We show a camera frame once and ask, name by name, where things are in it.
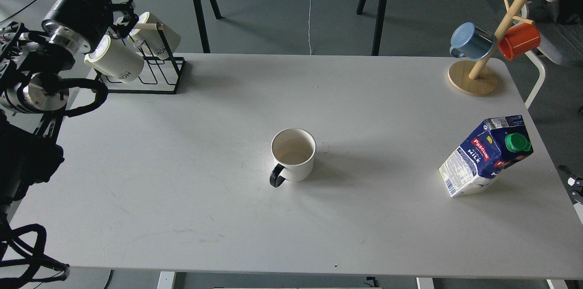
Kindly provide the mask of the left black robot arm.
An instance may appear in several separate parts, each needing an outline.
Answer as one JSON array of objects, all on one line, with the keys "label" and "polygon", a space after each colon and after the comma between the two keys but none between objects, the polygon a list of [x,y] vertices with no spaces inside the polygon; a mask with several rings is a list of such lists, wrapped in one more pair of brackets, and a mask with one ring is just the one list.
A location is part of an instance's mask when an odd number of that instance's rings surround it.
[{"label": "left black robot arm", "polygon": [[42,30],[16,21],[1,29],[1,255],[8,249],[19,254],[2,258],[1,266],[26,267],[20,276],[2,278],[3,289],[69,276],[68,264],[45,254],[45,227],[11,227],[8,211],[64,162],[56,143],[63,119],[93,112],[106,101],[108,88],[101,81],[60,73],[73,67],[76,54],[95,52],[108,30],[115,38],[127,37],[138,22],[133,2],[57,0]]}]

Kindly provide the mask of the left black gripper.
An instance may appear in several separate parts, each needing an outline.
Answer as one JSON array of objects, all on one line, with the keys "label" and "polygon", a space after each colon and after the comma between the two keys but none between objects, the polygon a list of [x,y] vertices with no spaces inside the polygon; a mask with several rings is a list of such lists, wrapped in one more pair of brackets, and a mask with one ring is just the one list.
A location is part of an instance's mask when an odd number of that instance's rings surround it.
[{"label": "left black gripper", "polygon": [[[113,39],[127,38],[137,25],[134,0],[57,0],[42,21],[42,29],[53,34],[65,27],[83,38],[85,53],[94,52],[104,34]],[[122,18],[114,20],[114,15]]]}]

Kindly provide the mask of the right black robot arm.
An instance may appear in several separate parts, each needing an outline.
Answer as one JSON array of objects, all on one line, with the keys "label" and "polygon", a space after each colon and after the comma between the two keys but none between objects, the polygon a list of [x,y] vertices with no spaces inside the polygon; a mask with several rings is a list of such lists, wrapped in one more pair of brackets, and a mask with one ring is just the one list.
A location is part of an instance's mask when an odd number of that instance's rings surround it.
[{"label": "right black robot arm", "polygon": [[567,179],[567,193],[571,198],[572,203],[583,204],[583,179],[577,175],[572,169],[566,165],[559,164],[558,169],[568,175]]}]

